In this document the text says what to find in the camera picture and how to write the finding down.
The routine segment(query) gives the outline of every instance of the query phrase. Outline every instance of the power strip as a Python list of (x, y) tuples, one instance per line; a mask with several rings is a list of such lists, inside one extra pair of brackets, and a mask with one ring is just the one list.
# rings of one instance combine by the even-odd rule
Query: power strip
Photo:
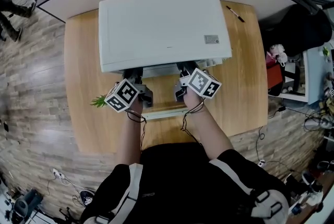
[(62, 174), (59, 170), (57, 170), (55, 168), (53, 169), (53, 174), (55, 176), (59, 176), (59, 178), (62, 178), (63, 180), (66, 178), (66, 176), (64, 174)]
[(261, 159), (260, 162), (257, 165), (261, 168), (264, 168), (266, 166), (266, 162), (265, 162), (264, 159)]

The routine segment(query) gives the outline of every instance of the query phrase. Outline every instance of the white cable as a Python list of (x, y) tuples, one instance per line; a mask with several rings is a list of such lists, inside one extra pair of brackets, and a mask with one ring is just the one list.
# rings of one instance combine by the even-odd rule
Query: white cable
[(61, 176), (59, 177), (59, 180), (61, 181), (61, 183), (62, 183), (64, 186), (70, 186), (70, 185), (71, 185), (71, 183), (65, 184), (65, 183), (62, 181), (62, 177), (61, 177)]
[(70, 182), (73, 186), (79, 187), (79, 188), (84, 189), (84, 190), (89, 190), (89, 191), (96, 192), (96, 190), (92, 190), (90, 188), (85, 188), (85, 187), (82, 187), (80, 185), (74, 184), (71, 180), (68, 179), (68, 177), (65, 177), (64, 179), (66, 179), (68, 182)]
[[(65, 183), (62, 181), (62, 179), (68, 181), (69, 184), (65, 184)], [(79, 187), (79, 188), (81, 188), (81, 189), (83, 189), (83, 190), (89, 190), (89, 191), (92, 191), (92, 192), (96, 192), (96, 190), (92, 190), (92, 189), (90, 189), (90, 188), (85, 188), (85, 187), (82, 187), (82, 186), (80, 186), (80, 185), (74, 184), (74, 183), (73, 183), (68, 177), (66, 177), (66, 176), (65, 176), (64, 178), (62, 178), (61, 176), (59, 176), (59, 180), (60, 180), (60, 182), (61, 182), (64, 186), (70, 186), (70, 185), (72, 184), (73, 186)]]

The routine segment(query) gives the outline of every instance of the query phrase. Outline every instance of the electronic device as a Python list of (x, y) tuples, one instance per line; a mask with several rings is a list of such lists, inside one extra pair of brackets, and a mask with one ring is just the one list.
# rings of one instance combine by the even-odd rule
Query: electronic device
[(178, 62), (212, 66), (232, 56), (220, 0), (101, 1), (99, 47), (103, 72), (143, 67), (142, 77), (178, 74)]
[(212, 99), (221, 87), (221, 83), (206, 70), (199, 69), (194, 61), (177, 63), (180, 78), (174, 87), (176, 101), (183, 101), (187, 87), (191, 88), (202, 98)]
[(153, 106), (153, 92), (142, 84), (142, 68), (124, 70), (123, 80), (116, 82), (115, 86), (106, 95), (104, 101), (117, 113), (130, 108), (137, 96), (144, 108)]

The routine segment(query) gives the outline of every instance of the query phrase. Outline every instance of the green plant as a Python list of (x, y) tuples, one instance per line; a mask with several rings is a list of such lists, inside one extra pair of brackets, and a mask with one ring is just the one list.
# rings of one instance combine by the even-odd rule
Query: green plant
[(91, 105), (96, 106), (97, 108), (106, 106), (106, 102), (104, 101), (106, 95), (100, 95), (92, 100)]

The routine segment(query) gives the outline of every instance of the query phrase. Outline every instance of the backpack strap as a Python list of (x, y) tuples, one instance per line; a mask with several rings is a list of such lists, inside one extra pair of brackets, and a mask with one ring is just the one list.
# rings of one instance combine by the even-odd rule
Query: backpack strap
[(130, 168), (130, 185), (125, 191), (118, 206), (112, 210), (115, 217), (110, 222), (110, 224), (122, 224), (127, 216), (130, 214), (131, 210), (134, 208), (136, 201), (138, 199), (139, 193), (139, 183), (142, 174), (143, 166), (141, 164), (134, 163)]
[[(241, 182), (239, 176), (225, 162), (213, 159), (210, 163), (220, 168), (231, 180), (233, 180), (246, 194), (254, 193), (252, 188), (248, 188)], [(267, 224), (285, 223), (288, 219), (289, 204), (282, 193), (277, 190), (268, 190), (259, 194), (255, 198), (255, 207), (252, 209), (251, 217), (262, 218)]]

